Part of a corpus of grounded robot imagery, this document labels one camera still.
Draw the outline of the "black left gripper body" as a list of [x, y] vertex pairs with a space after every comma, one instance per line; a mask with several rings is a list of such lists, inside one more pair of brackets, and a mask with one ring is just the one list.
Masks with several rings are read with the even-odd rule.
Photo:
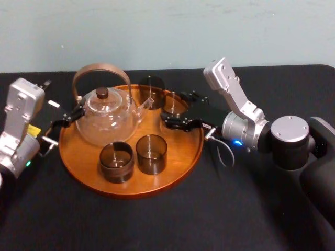
[[40, 145], [39, 155], [48, 155], [52, 149], [58, 146], [58, 142], [50, 138], [50, 135], [56, 128], [60, 128], [52, 128], [51, 126], [54, 109], [59, 107], [60, 105], [53, 100], [45, 101], [41, 110], [28, 126], [28, 134], [33, 136]]

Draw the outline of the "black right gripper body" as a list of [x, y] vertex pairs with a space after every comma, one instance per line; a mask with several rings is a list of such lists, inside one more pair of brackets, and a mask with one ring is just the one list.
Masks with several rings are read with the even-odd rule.
[[195, 102], [185, 113], [187, 118], [185, 121], [186, 130], [215, 128], [217, 133], [221, 133], [224, 120], [228, 114], [229, 111], [212, 107], [206, 102]]

